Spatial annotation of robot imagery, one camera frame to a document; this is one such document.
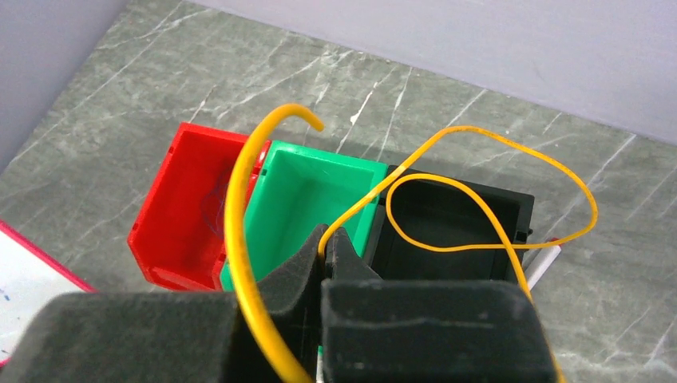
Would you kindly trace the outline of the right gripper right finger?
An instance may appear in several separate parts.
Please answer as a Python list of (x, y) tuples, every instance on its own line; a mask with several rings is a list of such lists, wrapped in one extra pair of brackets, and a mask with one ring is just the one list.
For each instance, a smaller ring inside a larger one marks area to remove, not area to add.
[(554, 382), (533, 304), (510, 282), (384, 280), (345, 230), (321, 287), (327, 382)]

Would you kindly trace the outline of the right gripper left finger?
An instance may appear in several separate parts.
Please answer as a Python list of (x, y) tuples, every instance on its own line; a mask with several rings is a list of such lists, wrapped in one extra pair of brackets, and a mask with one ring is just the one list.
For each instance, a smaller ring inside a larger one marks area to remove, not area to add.
[[(306, 242), (258, 288), (303, 373), (315, 380), (320, 268), (327, 230)], [(68, 293), (43, 306), (9, 362), (4, 382), (277, 382), (232, 292)]]

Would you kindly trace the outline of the black plastic bin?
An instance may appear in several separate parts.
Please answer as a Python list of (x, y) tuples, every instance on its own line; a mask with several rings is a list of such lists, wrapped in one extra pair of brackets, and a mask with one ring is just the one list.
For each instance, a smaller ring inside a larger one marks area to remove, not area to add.
[[(535, 203), (533, 195), (468, 183), (491, 208), (512, 243), (525, 244)], [(492, 279), (515, 282), (503, 249), (437, 253), (400, 237), (386, 216), (386, 195), (378, 198), (365, 262), (382, 278), (395, 280)], [(392, 195), (391, 210), (412, 239), (435, 247), (498, 244), (500, 238), (485, 213), (462, 191), (430, 180), (407, 181)]]

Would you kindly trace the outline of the red plastic bin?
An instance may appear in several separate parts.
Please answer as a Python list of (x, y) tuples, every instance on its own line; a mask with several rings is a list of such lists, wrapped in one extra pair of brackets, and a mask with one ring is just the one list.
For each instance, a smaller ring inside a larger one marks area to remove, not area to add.
[(221, 290), (225, 193), (247, 139), (180, 124), (127, 239), (148, 282), (169, 290)]

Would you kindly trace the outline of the green plastic bin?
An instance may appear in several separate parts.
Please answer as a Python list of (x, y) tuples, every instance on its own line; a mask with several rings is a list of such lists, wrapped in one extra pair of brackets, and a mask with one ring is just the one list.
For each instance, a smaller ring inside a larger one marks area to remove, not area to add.
[(386, 173), (384, 163), (274, 141), (244, 215), (255, 279), (286, 262), (319, 224), (332, 224)]

